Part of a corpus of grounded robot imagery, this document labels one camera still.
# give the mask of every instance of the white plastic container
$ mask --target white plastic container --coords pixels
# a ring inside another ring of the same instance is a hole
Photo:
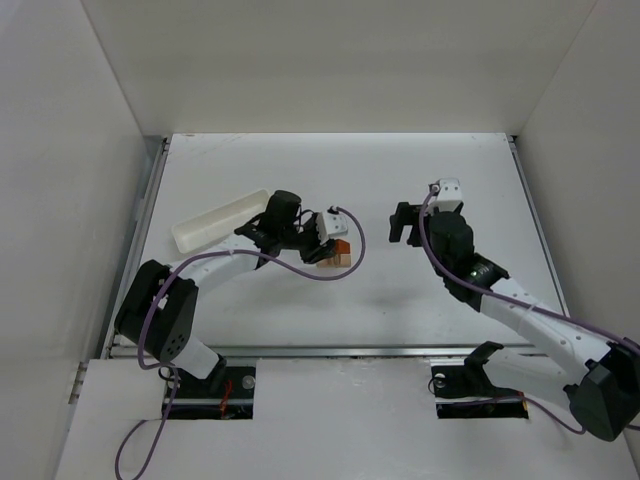
[[[258,190],[223,207],[209,210],[171,227],[180,253],[219,242],[267,208],[269,192]]]

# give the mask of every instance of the screw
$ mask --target screw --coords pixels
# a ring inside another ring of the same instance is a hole
[[[245,390],[251,390],[256,386],[256,379],[251,375],[245,375],[242,377],[242,388]]]
[[[444,373],[436,373],[433,377],[433,384],[436,388],[444,388],[447,385],[446,378]]]

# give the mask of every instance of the white wall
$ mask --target white wall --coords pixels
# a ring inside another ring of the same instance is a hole
[[[83,0],[146,133],[517,133],[594,0]]]
[[[599,0],[518,139],[572,312],[636,341],[639,25],[637,0]]]
[[[0,476],[49,478],[145,161],[79,0],[0,8]]]

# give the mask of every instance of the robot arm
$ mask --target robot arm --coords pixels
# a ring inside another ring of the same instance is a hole
[[[310,212],[302,223],[301,200],[293,193],[277,191],[264,213],[236,229],[235,233],[206,252],[225,255],[189,264],[171,284],[154,315],[144,350],[162,363],[172,363],[193,377],[216,383],[225,361],[192,335],[198,294],[207,294],[243,273],[263,267],[268,260],[253,255],[233,255],[236,250],[277,257],[282,250],[297,250],[304,263],[317,263],[336,253],[337,238],[348,233],[346,217],[332,209]],[[180,263],[144,263],[116,316],[118,333],[139,343],[142,324],[160,286]]]
[[[469,289],[443,275],[434,264],[445,288],[459,301],[511,328],[548,358],[523,357],[487,342],[465,359],[464,367],[447,372],[447,380],[436,388],[436,394],[461,398],[494,397],[504,388],[528,392],[568,409],[596,437],[614,440],[640,412],[640,359],[625,345],[534,311],[533,306],[548,308],[505,269],[475,252],[473,230],[461,215],[463,197],[458,180],[442,179],[437,185],[438,194],[424,218],[437,260],[468,284],[532,307]],[[411,226],[407,243],[422,246],[420,207],[398,204],[391,216],[391,242],[398,242],[403,228]]]

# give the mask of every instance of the red wire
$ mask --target red wire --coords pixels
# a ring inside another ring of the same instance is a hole
[[[233,382],[231,380],[227,380],[227,383],[224,384],[224,397],[220,401],[220,419],[224,419],[224,415],[227,411],[227,404],[229,403],[229,397],[231,396],[231,391],[233,390]]]

